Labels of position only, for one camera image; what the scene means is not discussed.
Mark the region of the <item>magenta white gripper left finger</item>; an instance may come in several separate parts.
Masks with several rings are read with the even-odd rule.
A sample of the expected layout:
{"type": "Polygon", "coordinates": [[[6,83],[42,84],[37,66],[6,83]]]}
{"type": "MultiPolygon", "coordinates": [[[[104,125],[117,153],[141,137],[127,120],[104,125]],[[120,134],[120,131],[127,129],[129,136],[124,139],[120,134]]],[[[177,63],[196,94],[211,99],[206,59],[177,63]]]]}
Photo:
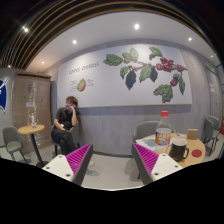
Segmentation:
{"type": "Polygon", "coordinates": [[[81,186],[92,155],[93,145],[87,144],[66,156],[56,156],[43,170],[81,186]]]}

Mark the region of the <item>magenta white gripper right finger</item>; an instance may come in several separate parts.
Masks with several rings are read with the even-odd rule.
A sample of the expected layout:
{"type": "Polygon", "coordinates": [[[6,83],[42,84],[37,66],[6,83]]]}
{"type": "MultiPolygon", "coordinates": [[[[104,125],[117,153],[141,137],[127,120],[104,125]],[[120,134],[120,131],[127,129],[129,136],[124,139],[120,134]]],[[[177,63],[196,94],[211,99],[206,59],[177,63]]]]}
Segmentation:
{"type": "Polygon", "coordinates": [[[132,155],[144,185],[182,169],[168,154],[157,154],[137,143],[133,144],[132,155]]]}

